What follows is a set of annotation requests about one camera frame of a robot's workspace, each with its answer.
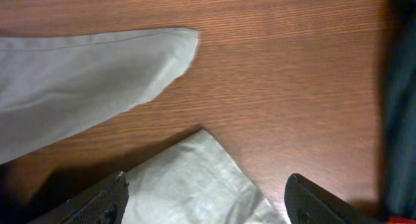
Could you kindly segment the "khaki green shorts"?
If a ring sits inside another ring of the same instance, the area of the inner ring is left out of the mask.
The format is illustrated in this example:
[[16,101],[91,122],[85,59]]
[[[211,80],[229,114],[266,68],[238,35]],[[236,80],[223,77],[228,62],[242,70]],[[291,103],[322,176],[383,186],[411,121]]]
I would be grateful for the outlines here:
[[[198,32],[171,28],[1,39],[1,162],[156,98],[191,65]],[[120,223],[283,223],[207,131],[127,173]]]

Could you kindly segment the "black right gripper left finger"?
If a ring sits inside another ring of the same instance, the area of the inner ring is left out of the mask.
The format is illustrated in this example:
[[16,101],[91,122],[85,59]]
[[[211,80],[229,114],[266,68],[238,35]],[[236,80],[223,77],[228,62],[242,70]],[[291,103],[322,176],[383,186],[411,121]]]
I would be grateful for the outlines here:
[[116,171],[29,224],[121,224],[129,183]]

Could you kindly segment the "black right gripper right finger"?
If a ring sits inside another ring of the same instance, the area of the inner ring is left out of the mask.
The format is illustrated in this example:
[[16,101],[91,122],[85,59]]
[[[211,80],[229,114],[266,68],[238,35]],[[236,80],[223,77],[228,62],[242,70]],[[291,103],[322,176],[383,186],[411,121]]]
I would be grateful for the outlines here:
[[380,224],[298,173],[287,180],[284,203],[292,224]]

